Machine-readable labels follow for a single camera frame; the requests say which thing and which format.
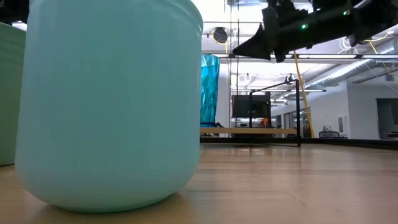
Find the black metal frame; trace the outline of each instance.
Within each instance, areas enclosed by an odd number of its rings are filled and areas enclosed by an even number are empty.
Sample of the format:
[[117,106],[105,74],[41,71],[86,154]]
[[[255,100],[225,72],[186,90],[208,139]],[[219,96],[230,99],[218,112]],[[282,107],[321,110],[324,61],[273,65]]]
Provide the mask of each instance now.
[[269,86],[261,90],[253,90],[250,92],[252,96],[253,93],[258,91],[264,91],[269,88],[289,85],[295,82],[296,84],[296,113],[297,113],[297,137],[296,138],[200,138],[200,142],[204,144],[257,144],[257,145],[273,145],[273,144],[296,144],[298,147],[301,144],[332,144],[339,146],[354,146],[354,147],[365,147],[365,148],[375,148],[375,149],[390,149],[398,150],[398,141],[386,141],[386,140],[362,140],[362,139],[322,139],[322,138],[301,138],[300,133],[300,82],[299,80],[286,80],[283,83]]
[[278,87],[281,85],[291,85],[293,82],[295,82],[296,84],[296,113],[297,113],[297,146],[300,147],[301,146],[301,127],[300,127],[300,80],[296,79],[296,80],[288,80],[288,78],[285,79],[285,82],[283,83],[279,83],[276,85],[272,85],[269,87],[265,87],[259,90],[252,90],[249,94],[249,127],[252,128],[253,127],[253,123],[252,123],[252,98],[253,98],[253,93],[257,93],[259,91],[264,91],[264,90],[268,90],[274,87]]

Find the ceiling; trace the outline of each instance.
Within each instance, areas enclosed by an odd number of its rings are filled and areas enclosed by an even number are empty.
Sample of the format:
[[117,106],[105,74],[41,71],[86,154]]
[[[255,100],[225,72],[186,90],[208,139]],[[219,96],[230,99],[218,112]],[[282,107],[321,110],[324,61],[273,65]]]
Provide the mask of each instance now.
[[[394,81],[386,81],[386,77],[382,74],[386,73],[386,70],[382,67],[374,68],[371,71],[360,73],[352,78],[347,79],[348,85],[359,85],[359,86],[386,86],[390,85],[394,88],[398,88],[398,82],[395,79]],[[365,82],[356,83],[358,80],[362,80],[364,78],[372,78]]]
[[[261,9],[267,6],[266,3],[259,4],[257,6],[245,6],[239,7],[229,7],[225,4],[225,0],[192,0],[192,2],[199,9],[203,21],[204,30],[202,35],[202,52],[204,54],[230,54],[231,51],[237,47],[239,44],[247,41],[252,37],[262,21]],[[294,0],[295,7],[300,9],[306,9],[312,12],[311,4],[306,0]],[[15,23],[14,26],[26,30],[26,24]],[[229,39],[228,45],[221,45],[216,43],[211,33],[214,31],[215,27],[225,27],[228,33]],[[390,33],[388,36],[374,44],[376,46],[381,45],[392,38],[395,38],[395,34],[398,34],[398,26],[389,29]],[[376,35],[375,38],[384,37],[387,32]],[[343,42],[343,39],[336,39],[322,44],[314,45],[311,49],[298,49],[298,54],[345,54],[349,51],[343,50],[345,47],[343,45],[348,45]],[[356,50],[363,54],[369,52],[371,47],[367,45],[357,45]],[[306,71],[313,70],[317,68],[325,71],[324,68],[334,67],[336,64],[331,64],[331,62],[311,62],[311,60],[306,60],[304,63],[300,61],[299,69],[300,73],[304,75],[309,81],[314,78],[312,76],[306,77]],[[293,74],[297,76],[297,69],[294,63],[270,63],[266,60],[257,60],[256,62],[240,62],[239,69],[236,62],[231,64],[231,74],[239,74],[239,88],[248,87],[265,87],[273,83],[282,82],[284,78]],[[236,84],[236,76],[232,78],[233,84]]]

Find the ceiling pipe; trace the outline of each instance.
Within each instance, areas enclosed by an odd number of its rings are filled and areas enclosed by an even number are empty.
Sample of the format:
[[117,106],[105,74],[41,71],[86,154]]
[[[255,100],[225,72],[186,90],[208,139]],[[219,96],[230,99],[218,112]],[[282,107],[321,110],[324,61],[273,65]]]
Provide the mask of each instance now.
[[365,77],[365,78],[362,78],[362,79],[360,79],[360,80],[353,81],[353,84],[364,83],[364,82],[373,80],[373,79],[375,79],[375,78],[383,77],[383,76],[386,76],[386,75],[388,75],[388,74],[390,74],[390,73],[394,73],[394,72],[397,72],[397,71],[398,71],[398,68],[394,68],[394,69],[392,69],[391,71],[383,71],[383,72],[381,72],[381,73],[379,73],[379,74],[370,75],[370,76]]
[[[382,44],[377,48],[379,54],[398,54],[398,38]],[[373,50],[366,52],[367,54],[374,53]],[[316,79],[306,83],[306,88],[315,88],[316,86],[329,86],[339,83],[347,78],[351,78],[357,74],[375,68],[377,62],[373,59],[359,60],[348,65],[340,65],[328,72],[319,75]]]

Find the wooden table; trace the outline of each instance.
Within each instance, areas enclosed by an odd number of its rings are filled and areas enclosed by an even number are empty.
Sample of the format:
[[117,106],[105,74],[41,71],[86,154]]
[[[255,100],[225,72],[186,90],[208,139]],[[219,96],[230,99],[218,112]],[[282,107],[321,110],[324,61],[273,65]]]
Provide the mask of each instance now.
[[102,215],[47,205],[22,188],[13,166],[0,167],[1,224],[396,224],[397,207],[396,151],[202,146],[197,173],[179,193]]

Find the mint green bucket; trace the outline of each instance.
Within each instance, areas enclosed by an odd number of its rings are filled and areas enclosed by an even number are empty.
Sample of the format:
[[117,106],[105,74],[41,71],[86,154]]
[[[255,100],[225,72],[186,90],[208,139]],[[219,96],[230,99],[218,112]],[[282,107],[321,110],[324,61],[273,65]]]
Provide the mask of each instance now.
[[25,31],[0,23],[0,166],[15,158],[25,36]]
[[190,0],[31,0],[16,168],[44,202],[119,212],[199,160],[203,22]]

